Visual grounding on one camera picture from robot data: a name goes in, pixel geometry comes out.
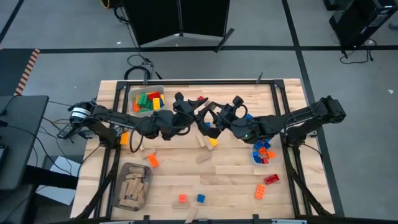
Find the black metal frame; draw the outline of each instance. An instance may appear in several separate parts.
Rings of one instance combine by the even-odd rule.
[[[280,108],[279,108],[279,101],[277,97],[277,87],[280,89],[281,96],[282,96],[282,102],[284,106],[284,110],[286,113],[290,112],[289,110],[289,104],[287,102],[287,95],[286,95],[286,90],[285,90],[285,85],[283,80],[148,80],[148,85],[269,85],[271,88],[271,93],[272,93],[272,99],[274,101],[274,108],[275,108],[275,113],[276,115],[281,115]],[[118,81],[116,85],[116,92],[115,92],[115,97],[114,97],[114,102],[113,102],[113,110],[116,111],[118,109],[118,102],[120,99],[120,94],[121,90],[124,89],[124,100],[123,100],[123,107],[122,107],[122,113],[125,113],[127,111],[127,99],[128,99],[128,92],[130,88],[134,85],[142,85],[141,81]],[[104,154],[104,162],[103,166],[101,168],[101,176],[99,180],[99,185],[101,185],[106,177],[106,173],[108,170],[108,164],[109,164],[109,155],[110,155],[110,150],[107,149]],[[285,159],[285,164],[286,161],[289,161],[290,163],[290,156],[288,153],[287,146],[282,143],[282,150],[284,154],[284,159]],[[300,154],[298,152],[298,149],[294,149],[294,157],[295,157],[295,163],[297,166],[298,170],[298,179],[302,181],[302,184],[299,186],[304,186],[305,187],[305,178],[302,170],[302,164],[300,160]],[[120,151],[116,151],[114,160],[119,162],[120,159]],[[288,181],[289,181],[289,190],[290,190],[290,195],[292,198],[292,206],[294,210],[295,217],[301,216],[300,209],[299,209],[299,202],[297,198],[297,193],[296,193],[296,188],[295,188],[295,180],[291,176],[291,173],[288,172],[288,164],[286,164],[287,168],[287,176],[288,176]],[[112,192],[114,191],[116,184],[116,176],[114,176],[114,179],[110,183],[110,189],[109,189],[109,195],[108,195],[108,203],[106,207],[106,218],[111,218],[112,214],[112,205],[111,202],[113,200]],[[304,206],[305,206],[305,214],[306,215],[312,215],[311,211],[311,206],[309,204],[307,196],[303,193],[303,199],[304,199]],[[100,210],[101,210],[101,203],[102,200],[99,200],[98,204],[96,205],[95,212],[94,212],[94,218],[98,218],[100,216]],[[260,222],[267,222],[269,223],[271,220],[270,219],[259,219],[258,215],[253,215],[252,220],[212,220],[212,223],[260,223]],[[181,220],[169,220],[169,221],[159,221],[162,223],[178,223],[181,222]]]

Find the bin of wooden blocks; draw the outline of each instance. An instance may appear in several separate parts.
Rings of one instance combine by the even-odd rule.
[[[152,172],[149,167],[127,162],[123,164],[113,197],[113,206],[138,211],[145,206]]]

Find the wooden table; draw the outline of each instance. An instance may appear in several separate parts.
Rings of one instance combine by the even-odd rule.
[[[101,82],[97,99],[99,105],[112,108],[116,82]],[[306,107],[300,80],[285,79],[284,82],[290,110]],[[239,95],[243,98],[251,115],[275,114],[271,88],[264,85],[167,85],[164,87],[166,105],[169,109],[172,108],[174,94],[181,91],[185,99],[204,96],[221,104],[231,104],[233,98]],[[122,101],[123,93],[119,101],[119,111]],[[143,145],[146,149],[157,149],[156,157],[160,163],[160,166],[152,169],[154,176],[146,206],[138,212],[113,208],[112,220],[142,220],[144,215],[150,215],[151,220],[184,220],[188,210],[171,207],[178,201],[179,194],[187,194],[191,207],[198,209],[195,219],[252,219],[253,214],[259,214],[260,218],[294,217],[279,136],[271,141],[271,149],[275,152],[276,158],[266,166],[254,165],[249,156],[252,146],[236,139],[228,130],[225,130],[218,138],[219,145],[211,152],[213,157],[197,164],[196,157],[207,151],[207,148],[199,146],[196,139],[198,133],[196,125],[193,124],[188,135],[175,136],[171,141],[163,141],[160,137],[154,140],[144,139]],[[307,138],[306,143],[317,148],[317,141],[314,138]],[[97,139],[89,140],[85,156],[97,145]],[[123,146],[119,170],[125,162],[150,166],[147,159],[141,159],[140,153],[141,151],[132,154],[128,146]],[[71,217],[77,216],[96,192],[103,156],[104,149],[100,148],[83,164]],[[109,169],[113,156],[114,152],[110,155]],[[334,212],[319,154],[302,146],[301,160],[307,187],[325,209]],[[272,174],[278,174],[280,181],[267,185],[264,200],[256,200],[254,191],[257,184],[263,184],[263,179]],[[296,189],[300,211],[304,211],[302,194],[298,187]],[[198,194],[206,195],[204,204],[196,202]],[[101,216],[105,214],[107,200],[108,190],[103,197]]]

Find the metal table frame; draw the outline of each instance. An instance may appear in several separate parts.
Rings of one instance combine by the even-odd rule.
[[[281,115],[278,96],[277,96],[277,89],[280,90],[280,93],[282,96],[282,103],[283,103],[285,112],[286,113],[290,112],[289,103],[287,101],[287,94],[286,94],[285,85],[284,85],[283,80],[255,80],[255,79],[253,79],[253,80],[148,80],[148,85],[255,85],[255,84],[266,85],[271,88],[272,99],[274,101],[274,108],[275,108],[276,115]],[[142,81],[118,81],[117,82],[115,97],[114,97],[114,101],[113,101],[113,110],[114,111],[116,111],[118,109],[120,94],[121,94],[122,90],[124,90],[122,113],[126,113],[129,90],[132,86],[136,86],[136,85],[141,86]],[[325,163],[326,162],[325,159],[327,159],[328,160],[327,164],[329,164],[330,168],[331,168],[331,163],[330,163],[330,158],[327,153],[327,148],[324,149],[324,147],[326,147],[326,142],[324,141],[324,144],[320,144],[320,145],[321,145],[321,151],[324,154],[323,162]],[[99,178],[99,185],[101,185],[106,178],[106,173],[107,173],[108,165],[109,165],[109,155],[111,153],[111,150],[112,149],[105,150],[103,165],[101,168],[101,175]],[[288,148],[283,143],[282,143],[282,151],[283,151],[283,155],[284,155],[284,161],[285,161],[286,168],[288,168],[288,163],[291,165],[290,156],[289,156]],[[303,174],[303,168],[302,168],[302,163],[301,163],[301,159],[300,159],[299,149],[293,148],[293,153],[294,153],[295,165],[297,168],[297,176],[294,179],[294,176],[291,173],[287,172],[287,179],[289,182],[289,190],[290,190],[290,196],[292,199],[292,207],[294,210],[294,214],[295,214],[296,218],[299,218],[300,216],[302,216],[302,214],[300,213],[299,201],[297,198],[297,192],[296,192],[296,188],[295,188],[295,182],[300,187],[300,189],[302,189],[302,191],[305,190],[305,189],[303,189],[303,186],[304,186],[304,188],[306,188],[306,185],[305,185],[305,177]],[[120,155],[121,155],[121,152],[117,150],[114,155],[114,161],[116,161],[117,163],[119,163]],[[335,183],[334,174],[333,174],[332,170],[331,170],[331,174],[332,174],[331,178],[333,178],[332,182]],[[108,203],[107,203],[107,207],[106,207],[106,218],[108,218],[108,219],[110,219],[111,215],[112,215],[112,201],[113,201],[112,193],[114,192],[115,186],[116,186],[116,176],[113,177],[113,179],[110,183],[110,189],[109,189],[109,194],[108,194]],[[310,205],[309,199],[307,197],[308,193],[310,194],[311,197],[313,197],[313,196],[309,192],[308,189],[307,189],[306,195],[304,194],[304,192],[302,192],[302,193],[303,193],[303,203],[304,203],[304,208],[305,208],[305,214],[307,215],[306,217],[307,218],[308,218],[308,216],[313,217],[311,205]],[[99,202],[97,203],[97,205],[95,207],[94,218],[100,217],[101,203],[102,203],[102,199],[99,200]],[[341,206],[340,198],[338,198],[338,203],[340,205],[338,205],[337,207]],[[183,220],[156,220],[156,221],[151,220],[150,222],[151,223],[180,223],[182,221]],[[259,219],[259,216],[256,214],[253,215],[252,220],[250,220],[250,219],[248,219],[248,220],[211,220],[212,223],[262,223],[262,222],[269,222],[269,221],[270,221],[270,219]],[[144,216],[144,220],[142,221],[142,223],[148,223],[148,222],[149,222],[149,216],[146,215],[146,216]]]

